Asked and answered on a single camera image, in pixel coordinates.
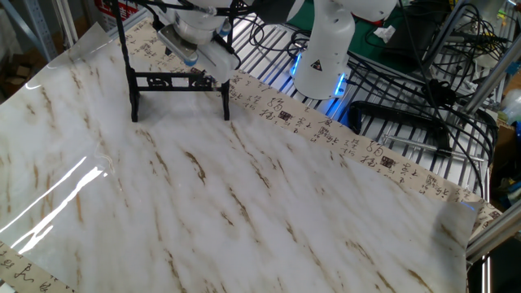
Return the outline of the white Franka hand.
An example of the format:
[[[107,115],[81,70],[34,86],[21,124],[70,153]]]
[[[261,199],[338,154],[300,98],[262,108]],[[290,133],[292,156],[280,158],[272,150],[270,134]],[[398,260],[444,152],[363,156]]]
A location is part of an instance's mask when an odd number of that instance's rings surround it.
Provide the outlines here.
[[[195,53],[198,55],[195,67],[205,70],[220,83],[227,82],[238,67],[239,59],[215,40],[208,39],[205,43],[198,40],[195,44],[197,45]],[[166,47],[165,54],[170,56],[172,51]]]

